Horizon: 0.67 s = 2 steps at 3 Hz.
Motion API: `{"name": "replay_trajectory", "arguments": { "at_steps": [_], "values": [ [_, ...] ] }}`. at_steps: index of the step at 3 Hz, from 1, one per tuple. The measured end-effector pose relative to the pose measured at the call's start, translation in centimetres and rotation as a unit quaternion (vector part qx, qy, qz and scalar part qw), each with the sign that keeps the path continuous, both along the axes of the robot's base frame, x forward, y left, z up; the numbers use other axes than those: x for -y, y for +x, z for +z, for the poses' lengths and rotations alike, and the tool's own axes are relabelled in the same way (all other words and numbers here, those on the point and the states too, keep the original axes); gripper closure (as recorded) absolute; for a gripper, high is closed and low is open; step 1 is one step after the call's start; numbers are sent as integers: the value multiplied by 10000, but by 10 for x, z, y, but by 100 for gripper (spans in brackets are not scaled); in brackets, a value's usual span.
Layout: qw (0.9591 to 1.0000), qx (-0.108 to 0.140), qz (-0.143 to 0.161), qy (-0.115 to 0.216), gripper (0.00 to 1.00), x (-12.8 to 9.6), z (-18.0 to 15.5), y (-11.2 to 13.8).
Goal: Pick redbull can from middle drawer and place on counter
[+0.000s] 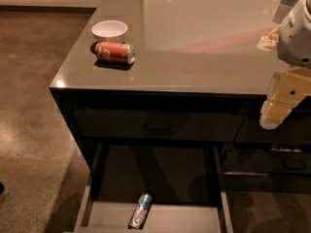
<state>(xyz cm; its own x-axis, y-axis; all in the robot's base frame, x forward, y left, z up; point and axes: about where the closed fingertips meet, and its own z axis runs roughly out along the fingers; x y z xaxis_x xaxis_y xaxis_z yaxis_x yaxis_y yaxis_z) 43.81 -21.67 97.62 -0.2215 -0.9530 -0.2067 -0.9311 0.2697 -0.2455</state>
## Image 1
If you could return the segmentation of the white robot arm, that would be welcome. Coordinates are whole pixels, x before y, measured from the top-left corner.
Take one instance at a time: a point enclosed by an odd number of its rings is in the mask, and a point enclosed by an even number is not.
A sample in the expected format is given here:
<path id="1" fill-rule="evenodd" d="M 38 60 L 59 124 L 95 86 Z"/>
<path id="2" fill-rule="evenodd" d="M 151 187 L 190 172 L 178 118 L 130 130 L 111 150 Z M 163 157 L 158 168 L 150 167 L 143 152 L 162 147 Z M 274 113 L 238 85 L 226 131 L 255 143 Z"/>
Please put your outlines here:
<path id="1" fill-rule="evenodd" d="M 284 73 L 271 77 L 260 109 L 260 126 L 273 130 L 311 94 L 311 0 L 298 0 L 258 48 L 277 50 L 279 59 L 289 64 Z"/>

